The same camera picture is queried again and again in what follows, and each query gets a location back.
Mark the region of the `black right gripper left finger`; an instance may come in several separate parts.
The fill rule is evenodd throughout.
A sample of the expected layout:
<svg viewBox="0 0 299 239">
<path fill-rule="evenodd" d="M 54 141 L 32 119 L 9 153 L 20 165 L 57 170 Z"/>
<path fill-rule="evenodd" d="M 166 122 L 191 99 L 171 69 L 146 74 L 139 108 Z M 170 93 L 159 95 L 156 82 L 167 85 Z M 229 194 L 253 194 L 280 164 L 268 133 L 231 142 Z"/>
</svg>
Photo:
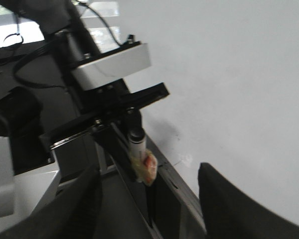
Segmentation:
<svg viewBox="0 0 299 239">
<path fill-rule="evenodd" d="M 51 203 L 1 232 L 0 239 L 92 239 L 101 204 L 101 174 L 91 164 Z"/>
</svg>

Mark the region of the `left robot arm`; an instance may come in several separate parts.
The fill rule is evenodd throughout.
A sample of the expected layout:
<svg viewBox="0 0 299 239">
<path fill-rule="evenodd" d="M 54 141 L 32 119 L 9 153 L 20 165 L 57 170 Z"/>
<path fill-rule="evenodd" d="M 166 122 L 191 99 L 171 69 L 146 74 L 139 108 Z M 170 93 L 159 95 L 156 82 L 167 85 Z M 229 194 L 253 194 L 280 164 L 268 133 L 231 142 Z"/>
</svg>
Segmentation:
<svg viewBox="0 0 299 239">
<path fill-rule="evenodd" d="M 141 109 L 168 96 L 165 84 L 131 93 L 124 77 L 149 66 L 147 46 L 130 35 L 101 52 L 81 18 L 79 0 L 0 0 L 15 19 L 36 22 L 45 44 L 12 68 L 17 86 L 0 98 L 0 239 L 90 239 L 101 199 L 99 162 L 62 181 L 55 150 L 91 136 L 141 182 L 152 222 L 157 159 L 146 147 Z M 69 93 L 79 115 L 45 131 L 34 89 Z"/>
</svg>

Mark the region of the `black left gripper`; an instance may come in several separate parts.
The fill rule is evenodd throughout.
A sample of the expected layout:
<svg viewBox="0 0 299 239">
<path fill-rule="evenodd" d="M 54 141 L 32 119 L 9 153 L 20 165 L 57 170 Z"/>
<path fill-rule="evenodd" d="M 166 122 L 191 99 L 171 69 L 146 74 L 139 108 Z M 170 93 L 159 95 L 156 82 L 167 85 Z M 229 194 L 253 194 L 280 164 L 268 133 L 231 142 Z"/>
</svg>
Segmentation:
<svg viewBox="0 0 299 239">
<path fill-rule="evenodd" d="M 113 129 L 117 125 L 123 137 L 127 137 L 128 109 L 140 111 L 159 100 L 166 98 L 169 91 L 164 83 L 159 83 L 137 92 L 130 92 L 123 79 L 88 91 L 93 105 L 84 110 L 77 118 L 40 136 L 43 148 L 47 152 L 61 147 L 83 135 L 90 134 L 124 170 L 127 177 L 135 182 L 136 173 L 131 165 L 126 149 L 119 142 Z"/>
</svg>

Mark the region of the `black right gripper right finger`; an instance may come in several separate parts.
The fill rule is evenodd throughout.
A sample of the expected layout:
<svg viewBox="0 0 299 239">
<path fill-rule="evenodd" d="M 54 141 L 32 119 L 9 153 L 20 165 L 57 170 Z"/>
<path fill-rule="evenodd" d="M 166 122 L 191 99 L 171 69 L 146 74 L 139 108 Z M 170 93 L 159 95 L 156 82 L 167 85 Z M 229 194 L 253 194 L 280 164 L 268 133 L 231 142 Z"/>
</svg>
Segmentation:
<svg viewBox="0 0 299 239">
<path fill-rule="evenodd" d="M 211 164 L 200 164 L 198 184 L 211 239 L 299 239 L 299 226 L 251 199 Z"/>
</svg>

